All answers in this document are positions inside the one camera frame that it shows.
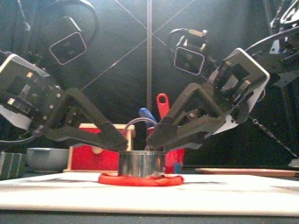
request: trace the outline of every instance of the black backdrop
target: black backdrop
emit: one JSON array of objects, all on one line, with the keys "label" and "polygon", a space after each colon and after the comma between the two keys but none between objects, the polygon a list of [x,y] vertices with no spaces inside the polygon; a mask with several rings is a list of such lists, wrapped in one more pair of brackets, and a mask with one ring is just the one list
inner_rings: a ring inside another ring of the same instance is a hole
[{"label": "black backdrop", "polygon": [[[70,16],[88,38],[93,30],[89,13],[77,6],[48,12],[41,11],[50,0],[22,0],[22,9],[32,31],[24,31],[22,18],[16,1],[0,1],[1,36],[0,48],[21,54],[40,51],[42,24],[62,15]],[[97,11],[100,30],[88,52],[65,66],[52,58],[42,64],[56,77],[62,88],[78,88],[94,103],[112,123],[128,123],[137,117],[137,110],[152,102],[153,116],[158,117],[154,97],[169,96],[170,102],[190,82],[202,82],[201,77],[180,72],[168,60],[164,43],[172,29],[188,28],[208,31],[210,55],[216,60],[228,56],[237,47],[246,48],[268,35],[264,1],[248,0],[158,0],[152,1],[152,16],[148,23],[146,1],[89,0]],[[276,6],[278,1],[269,1]],[[152,99],[146,99],[146,26],[152,25]],[[297,81],[289,85],[291,99],[297,105]],[[270,87],[265,99],[252,111],[254,117],[285,141],[291,142],[281,91]],[[2,122],[2,138],[9,138],[14,128]],[[145,125],[136,126],[134,150],[145,146]],[[37,139],[30,146],[64,146]],[[206,140],[197,150],[186,150],[186,165],[285,165],[288,152],[266,137],[250,121]]]}]

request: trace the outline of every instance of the blue handle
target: blue handle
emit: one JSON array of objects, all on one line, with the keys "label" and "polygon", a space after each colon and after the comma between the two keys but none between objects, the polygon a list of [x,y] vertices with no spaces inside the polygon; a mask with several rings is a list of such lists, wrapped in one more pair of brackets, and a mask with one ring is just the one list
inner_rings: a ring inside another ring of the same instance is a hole
[{"label": "blue handle", "polygon": [[[156,122],[154,117],[153,117],[152,113],[149,112],[149,110],[146,108],[140,108],[138,109],[138,115],[141,117],[145,117],[145,118],[148,118],[148,119],[150,119],[150,120],[153,120]],[[145,124],[146,124],[148,128],[154,126],[149,122],[146,122]]]}]

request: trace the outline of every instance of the stainless steel cup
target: stainless steel cup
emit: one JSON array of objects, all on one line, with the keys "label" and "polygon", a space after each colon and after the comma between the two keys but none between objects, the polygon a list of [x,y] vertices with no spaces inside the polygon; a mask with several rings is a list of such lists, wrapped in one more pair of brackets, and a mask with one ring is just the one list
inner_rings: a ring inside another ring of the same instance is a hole
[{"label": "stainless steel cup", "polygon": [[129,150],[118,153],[117,175],[146,178],[164,174],[164,153],[160,151]]}]

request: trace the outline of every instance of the red container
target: red container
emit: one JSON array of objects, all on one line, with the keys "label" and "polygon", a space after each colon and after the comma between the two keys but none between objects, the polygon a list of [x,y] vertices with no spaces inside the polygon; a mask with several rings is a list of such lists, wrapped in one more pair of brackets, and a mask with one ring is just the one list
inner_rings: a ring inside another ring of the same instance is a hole
[{"label": "red container", "polygon": [[[121,131],[122,124],[116,124],[116,128]],[[92,133],[98,133],[98,129],[93,124],[84,123],[80,129]],[[134,128],[126,130],[125,137],[128,139],[128,149],[132,147],[132,137]],[[118,153],[110,150],[101,150],[89,145],[73,147],[69,154],[68,170],[77,171],[117,171]]]}]

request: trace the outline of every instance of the gray bowl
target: gray bowl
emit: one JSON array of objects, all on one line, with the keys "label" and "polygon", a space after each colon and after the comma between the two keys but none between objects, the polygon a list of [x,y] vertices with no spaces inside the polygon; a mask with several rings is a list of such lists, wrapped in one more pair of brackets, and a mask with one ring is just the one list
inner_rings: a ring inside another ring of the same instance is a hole
[{"label": "gray bowl", "polygon": [[68,167],[68,157],[68,149],[26,149],[26,164],[33,172],[61,172]]}]

